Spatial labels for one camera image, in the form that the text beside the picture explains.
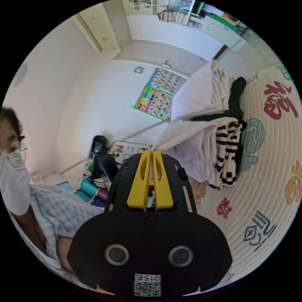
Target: purple container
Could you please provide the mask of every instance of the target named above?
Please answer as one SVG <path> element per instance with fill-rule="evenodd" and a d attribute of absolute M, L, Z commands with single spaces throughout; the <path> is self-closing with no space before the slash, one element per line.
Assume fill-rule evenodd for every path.
<path fill-rule="evenodd" d="M 94 205 L 95 207 L 99 207 L 99 208 L 104 208 L 105 202 L 99 199 L 98 197 L 95 197 L 91 205 Z"/>
<path fill-rule="evenodd" d="M 97 193 L 97 198 L 99 198 L 100 200 L 106 202 L 107 197 L 108 197 L 108 191 L 103 189 L 103 188 L 100 188 L 98 193 Z"/>

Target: face mask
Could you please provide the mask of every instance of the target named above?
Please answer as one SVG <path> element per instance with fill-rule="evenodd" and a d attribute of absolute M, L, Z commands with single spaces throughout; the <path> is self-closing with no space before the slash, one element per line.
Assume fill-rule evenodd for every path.
<path fill-rule="evenodd" d="M 29 173 L 20 150 L 0 155 L 0 190 L 6 208 L 15 215 L 25 214 L 30 204 Z"/>

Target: colorful poster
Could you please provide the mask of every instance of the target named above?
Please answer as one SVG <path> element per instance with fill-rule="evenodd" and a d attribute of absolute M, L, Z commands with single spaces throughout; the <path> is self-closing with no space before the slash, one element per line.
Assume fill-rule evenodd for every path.
<path fill-rule="evenodd" d="M 134 108 L 170 122 L 173 95 L 185 81 L 181 76 L 156 68 Z"/>
<path fill-rule="evenodd" d="M 134 108 L 170 122 L 172 94 L 145 86 Z"/>
<path fill-rule="evenodd" d="M 185 81 L 175 73 L 156 68 L 147 85 L 174 95 Z"/>

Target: qr code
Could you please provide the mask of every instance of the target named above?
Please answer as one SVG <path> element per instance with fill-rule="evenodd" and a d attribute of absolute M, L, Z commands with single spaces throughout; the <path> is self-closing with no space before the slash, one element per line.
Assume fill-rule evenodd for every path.
<path fill-rule="evenodd" d="M 139 297 L 160 297 L 160 276 L 136 274 L 134 295 Z"/>

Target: black and white striped clothing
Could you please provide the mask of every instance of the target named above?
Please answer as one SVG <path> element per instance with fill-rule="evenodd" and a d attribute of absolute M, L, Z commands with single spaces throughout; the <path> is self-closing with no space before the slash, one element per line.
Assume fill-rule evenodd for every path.
<path fill-rule="evenodd" d="M 215 165 L 215 183 L 211 187 L 221 189 L 222 186 L 234 186 L 236 183 L 235 154 L 239 145 L 242 124 L 231 122 L 217 128 L 217 163 Z"/>

